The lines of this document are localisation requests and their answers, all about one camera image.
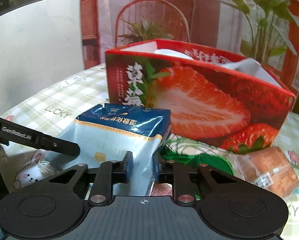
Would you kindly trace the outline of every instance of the blue plastic package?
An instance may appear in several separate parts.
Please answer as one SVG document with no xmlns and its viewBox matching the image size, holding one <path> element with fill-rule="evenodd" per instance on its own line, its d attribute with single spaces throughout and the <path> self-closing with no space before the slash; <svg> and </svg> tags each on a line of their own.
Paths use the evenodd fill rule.
<svg viewBox="0 0 299 240">
<path fill-rule="evenodd" d="M 77 143 L 81 152 L 73 157 L 46 152 L 45 160 L 52 166 L 67 169 L 78 163 L 89 168 L 102 162 L 123 160 L 133 153 L 133 171 L 128 184 L 116 184 L 114 195 L 142 196 L 152 177 L 152 155 L 168 139 L 170 110 L 104 104 L 82 113 L 59 138 Z"/>
</svg>

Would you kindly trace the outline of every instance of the green and white gingham pattern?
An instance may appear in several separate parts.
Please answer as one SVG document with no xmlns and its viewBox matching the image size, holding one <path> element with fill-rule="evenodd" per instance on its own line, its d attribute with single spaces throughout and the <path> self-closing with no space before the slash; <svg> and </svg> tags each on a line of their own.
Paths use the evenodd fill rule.
<svg viewBox="0 0 299 240">
<path fill-rule="evenodd" d="M 65 88 L 60 88 L 59 84 L 52 85 L 1 117 L 13 115 L 15 123 L 55 137 L 59 136 L 77 115 L 108 100 L 104 64 L 82 71 L 68 79 L 76 76 L 83 80 Z M 299 155 L 299 115 L 288 114 L 274 145 L 283 151 L 293 150 Z M 16 174 L 30 163 L 35 149 L 10 143 L 5 150 L 9 161 L 0 168 L 0 171 L 8 189 L 13 191 Z M 290 196 L 286 199 L 286 203 L 290 215 L 281 237 L 284 240 L 299 240 L 299 195 Z"/>
</svg>

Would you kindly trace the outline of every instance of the barcode label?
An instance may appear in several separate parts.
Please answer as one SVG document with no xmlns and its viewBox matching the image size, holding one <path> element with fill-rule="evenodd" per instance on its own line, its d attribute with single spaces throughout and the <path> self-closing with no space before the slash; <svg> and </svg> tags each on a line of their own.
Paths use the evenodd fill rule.
<svg viewBox="0 0 299 240">
<path fill-rule="evenodd" d="M 267 188 L 270 185 L 272 185 L 273 183 L 274 182 L 273 182 L 269 172 L 262 174 L 256 180 L 254 180 L 252 182 L 252 184 L 254 184 L 258 187 L 261 187 L 261 188 Z"/>
</svg>

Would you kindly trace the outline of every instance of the box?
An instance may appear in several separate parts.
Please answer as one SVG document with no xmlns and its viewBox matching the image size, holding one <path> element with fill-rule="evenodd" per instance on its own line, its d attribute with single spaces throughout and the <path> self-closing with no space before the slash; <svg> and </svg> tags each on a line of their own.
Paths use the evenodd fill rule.
<svg viewBox="0 0 299 240">
<path fill-rule="evenodd" d="M 157 49 L 192 59 L 158 55 Z M 270 71 L 220 66 L 244 56 L 155 39 L 106 51 L 110 103 L 171 110 L 172 132 L 237 154 L 269 147 L 295 95 Z"/>
</svg>

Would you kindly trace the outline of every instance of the wicker chair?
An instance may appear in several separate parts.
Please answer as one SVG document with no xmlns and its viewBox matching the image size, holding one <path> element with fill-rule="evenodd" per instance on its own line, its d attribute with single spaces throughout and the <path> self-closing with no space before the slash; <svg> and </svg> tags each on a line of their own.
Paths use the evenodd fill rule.
<svg viewBox="0 0 299 240">
<path fill-rule="evenodd" d="M 148 23 L 161 25 L 166 33 L 174 36 L 174 40 L 190 42 L 187 20 L 176 6 L 164 0 L 135 0 L 118 13 L 115 25 L 116 47 L 124 44 L 123 38 L 118 36 L 131 33 L 128 23 L 139 24 L 143 18 Z"/>
</svg>

